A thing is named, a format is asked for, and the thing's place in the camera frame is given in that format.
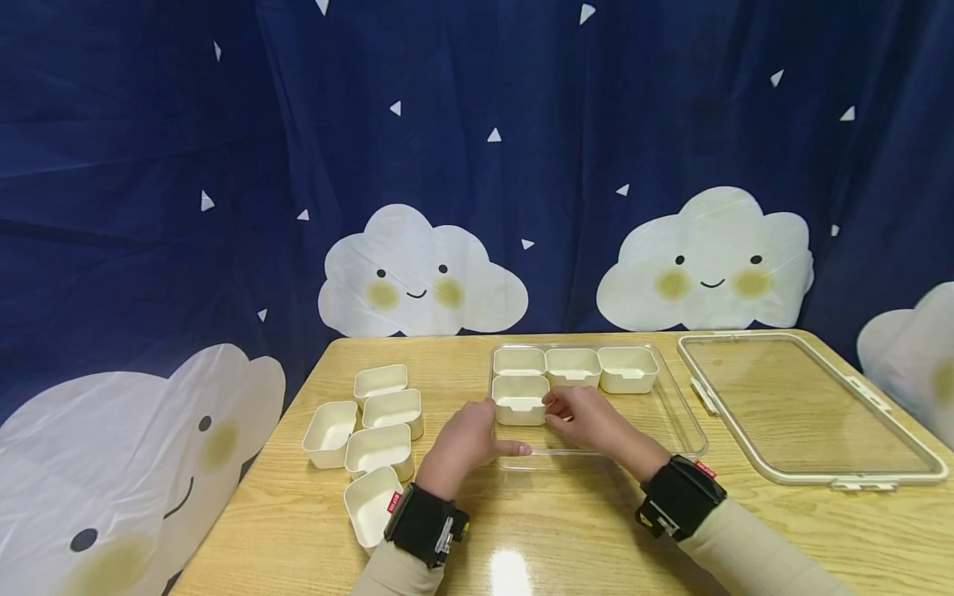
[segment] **wrist strap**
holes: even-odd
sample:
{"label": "wrist strap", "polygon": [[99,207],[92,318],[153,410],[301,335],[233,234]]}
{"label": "wrist strap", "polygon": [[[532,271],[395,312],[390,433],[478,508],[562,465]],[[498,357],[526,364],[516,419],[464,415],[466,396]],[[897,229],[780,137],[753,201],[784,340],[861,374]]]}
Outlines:
{"label": "wrist strap", "polygon": [[689,538],[727,496],[708,473],[675,455],[641,485],[646,500],[636,520],[656,538],[664,532],[677,541]]}
{"label": "wrist strap", "polygon": [[451,541],[461,542],[469,527],[470,517],[453,502],[411,483],[384,529],[384,539],[433,569],[445,563]]}

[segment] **navy backdrop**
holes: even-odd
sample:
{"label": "navy backdrop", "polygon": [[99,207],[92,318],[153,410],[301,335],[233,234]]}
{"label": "navy backdrop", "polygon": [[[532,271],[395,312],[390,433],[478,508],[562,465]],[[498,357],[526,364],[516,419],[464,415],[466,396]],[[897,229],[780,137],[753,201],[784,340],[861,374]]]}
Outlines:
{"label": "navy backdrop", "polygon": [[523,281],[517,333],[618,329],[623,239],[720,186],[804,219],[798,326],[853,362],[954,278],[954,5],[581,4],[4,2],[0,423],[224,343],[287,407],[341,336],[325,255],[394,203]]}

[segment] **cloud cutout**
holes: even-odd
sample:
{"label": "cloud cutout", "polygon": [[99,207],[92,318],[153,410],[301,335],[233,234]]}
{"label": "cloud cutout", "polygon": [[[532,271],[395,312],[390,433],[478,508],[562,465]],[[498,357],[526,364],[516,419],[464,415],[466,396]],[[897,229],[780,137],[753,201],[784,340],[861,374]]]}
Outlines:
{"label": "cloud cutout", "polygon": [[804,219],[765,216],[749,193],[719,186],[630,232],[596,305],[630,331],[791,327],[812,278]]}
{"label": "cloud cutout", "polygon": [[407,205],[382,207],[364,232],[336,242],[324,271],[321,320],[351,338],[492,333],[527,312],[524,283],[490,262],[477,236],[434,228]]}
{"label": "cloud cutout", "polygon": [[888,311],[858,335],[864,375],[954,447],[954,282],[913,309]]}
{"label": "cloud cutout", "polygon": [[161,594],[281,411],[277,361],[202,350],[169,378],[68,380],[0,426],[0,592]]}

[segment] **beige sleeve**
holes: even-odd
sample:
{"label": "beige sleeve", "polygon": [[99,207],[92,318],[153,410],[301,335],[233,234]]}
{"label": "beige sleeve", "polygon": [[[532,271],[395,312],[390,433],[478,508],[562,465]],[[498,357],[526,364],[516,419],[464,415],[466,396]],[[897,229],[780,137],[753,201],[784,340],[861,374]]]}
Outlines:
{"label": "beige sleeve", "polygon": [[731,499],[716,507],[695,534],[680,542],[679,547],[735,596],[853,593]]}
{"label": "beige sleeve", "polygon": [[422,561],[382,541],[351,596],[433,596],[444,579],[444,568],[428,569]]}

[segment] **transparent tray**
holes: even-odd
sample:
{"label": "transparent tray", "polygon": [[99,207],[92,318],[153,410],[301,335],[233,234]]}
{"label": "transparent tray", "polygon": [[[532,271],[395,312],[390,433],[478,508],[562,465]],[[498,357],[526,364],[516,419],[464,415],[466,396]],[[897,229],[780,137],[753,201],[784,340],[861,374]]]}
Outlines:
{"label": "transparent tray", "polygon": [[947,477],[888,402],[798,336],[715,332],[683,336],[678,351],[706,408],[773,482],[883,491]]}
{"label": "transparent tray", "polygon": [[[487,382],[488,394],[493,380],[500,376],[495,372],[494,362],[497,353],[511,348],[537,348],[547,351],[552,348],[589,348],[598,352],[604,347],[640,347],[649,350],[659,366],[653,388],[642,394],[603,394],[613,407],[633,426],[659,441],[664,447],[691,460],[705,454],[709,444],[706,441],[698,421],[695,419],[686,399],[675,384],[669,367],[655,346],[649,343],[611,343],[611,344],[566,344],[566,343],[507,343],[493,349],[490,358],[490,375]],[[520,371],[516,374],[539,374],[540,371]],[[580,464],[587,465],[593,456],[600,457],[586,449],[565,441],[550,430],[548,426],[511,426],[499,422],[494,424],[494,434],[498,439],[523,441],[533,447],[533,454],[526,457],[498,458],[497,465],[509,470],[560,470]]]}

